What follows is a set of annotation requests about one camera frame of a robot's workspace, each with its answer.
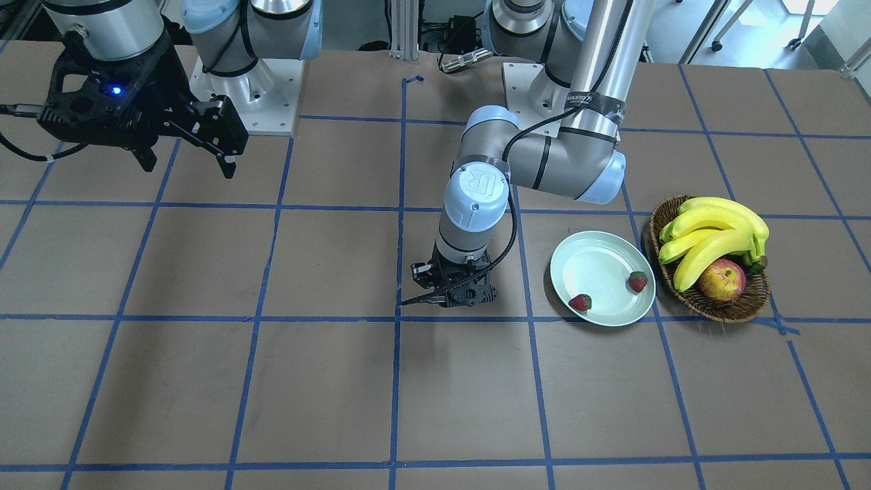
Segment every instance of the metal connector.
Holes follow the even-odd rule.
[[[462,54],[456,59],[442,62],[442,71],[445,73],[456,73],[465,70],[479,61],[484,61],[487,58],[492,58],[493,51],[480,48],[470,53]]]

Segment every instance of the white wall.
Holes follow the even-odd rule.
[[[820,29],[842,58],[850,58],[871,37],[871,2],[840,0],[820,21]],[[856,78],[867,92],[871,92],[871,61],[856,72]]]

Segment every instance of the floor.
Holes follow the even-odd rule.
[[[58,52],[0,44],[4,98],[38,103]],[[857,87],[641,65],[617,199],[516,189],[499,300],[399,307],[422,292],[408,266],[429,258],[466,118],[504,102],[500,69],[325,51],[298,132],[252,137],[232,180],[172,139],[152,174],[110,148],[0,153],[0,488],[870,488]],[[58,147],[29,120],[0,131]],[[760,315],[709,322],[664,288],[624,328],[572,315],[556,245],[596,229],[640,246],[678,194],[766,219]]]
[[[740,0],[729,3],[726,13],[692,58],[694,65],[817,69],[814,58],[804,46],[800,45],[796,50],[785,47],[790,40],[799,36],[802,15],[790,14],[781,0],[755,0],[721,38],[722,50],[713,51],[712,41],[742,3]],[[799,0],[799,3],[803,13],[806,3],[804,0]],[[647,44],[651,47],[653,60],[656,63],[677,63],[711,5],[712,2],[699,0],[681,3],[656,0],[651,27],[647,32]],[[807,34],[814,30],[822,18],[811,16]]]

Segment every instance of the grid square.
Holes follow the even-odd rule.
[[[82,472],[73,473],[70,490],[221,490],[225,472]]]
[[[299,114],[363,118],[401,117],[402,79],[414,77],[418,67],[397,61],[385,54],[384,52],[354,54],[352,66],[365,66],[367,72],[378,73],[377,77],[369,77],[348,73],[348,58],[344,52],[321,51],[317,59],[306,62],[300,90]]]
[[[0,320],[0,464],[70,460],[110,330],[111,322]]]
[[[851,488],[871,488],[871,461],[842,460],[841,466],[847,475]]]
[[[729,196],[704,135],[624,133],[619,150],[634,211],[652,211],[674,195]]]
[[[827,453],[782,337],[746,325],[726,334],[666,323],[699,454]]]
[[[554,458],[690,454],[655,323],[536,323],[536,333]]]
[[[867,324],[802,323],[795,349],[834,447],[871,453],[871,329]]]
[[[164,202],[275,204],[287,157],[288,138],[248,137],[232,179],[225,179],[214,157],[186,143],[172,166]]]
[[[709,131],[794,133],[762,70],[683,65]]]
[[[263,312],[394,316],[397,213],[281,212]]]
[[[406,213],[403,220],[402,240],[402,299],[426,294],[432,289],[418,286],[411,275],[411,264],[427,262],[433,255],[433,246],[438,236],[440,213]],[[505,215],[490,239],[488,254],[495,260],[511,236],[510,217]],[[404,316],[524,316],[526,317],[526,292],[523,287],[523,269],[520,265],[519,238],[505,259],[490,273],[490,283],[496,287],[497,297],[492,303],[478,304],[474,308],[442,308],[428,303],[410,304],[402,307]]]
[[[676,65],[639,63],[635,67],[625,127],[701,130],[690,94]]]
[[[401,362],[399,459],[544,456],[527,324],[403,322]]]
[[[272,209],[161,208],[125,313],[252,315],[273,218]]]
[[[871,136],[871,107],[853,80],[830,70],[768,70],[803,134]]]
[[[240,462],[390,459],[392,323],[262,323]]]
[[[696,490],[699,480],[692,465],[555,466],[560,490]]]
[[[28,153],[45,155],[57,150],[58,141],[30,119],[0,118],[0,133]],[[0,199],[29,200],[47,167],[45,162],[25,160],[0,148]]]
[[[0,255],[6,250],[24,215],[25,206],[0,205]]]
[[[121,148],[88,146],[55,163],[39,200],[154,202],[175,141],[158,140],[153,148],[158,163],[150,173]]]
[[[871,316],[871,276],[843,221],[766,223],[771,229],[766,273],[781,315]]]
[[[0,311],[114,314],[150,213],[34,207],[0,275]]]
[[[523,242],[526,245],[526,267],[530,277],[530,299],[535,316],[573,318],[559,299],[550,280],[550,258],[559,243],[575,233],[601,230],[635,243],[627,216],[524,214]]]
[[[713,136],[735,199],[761,214],[836,214],[798,138]]]
[[[474,70],[445,76],[436,68],[438,55],[421,52],[416,69],[423,74],[424,80],[407,86],[407,117],[465,122],[478,107],[505,106],[502,78],[505,61],[508,59],[490,58],[475,65]]]
[[[396,470],[396,490],[546,490],[544,466]]]
[[[302,120],[284,203],[397,206],[399,139],[397,123]]]
[[[405,206],[442,208],[463,126],[409,124],[405,129]]]
[[[121,323],[79,463],[230,458],[250,323]]]
[[[57,490],[63,480],[63,473],[0,473],[0,488]]]
[[[293,470],[240,471],[233,474],[234,490],[383,490],[388,486],[387,470]]]
[[[871,216],[868,182],[871,181],[871,140],[805,139],[807,148],[826,180],[841,212]]]
[[[702,465],[710,490],[831,490],[842,487],[834,462],[748,461]]]

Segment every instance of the metal mounting plate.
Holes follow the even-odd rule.
[[[299,59],[264,59],[275,76],[276,85],[263,97],[248,104],[233,101],[249,134],[290,136],[294,133],[300,102],[305,62]],[[202,60],[197,58],[191,76],[191,92],[200,100],[212,97],[208,77],[203,75]]]

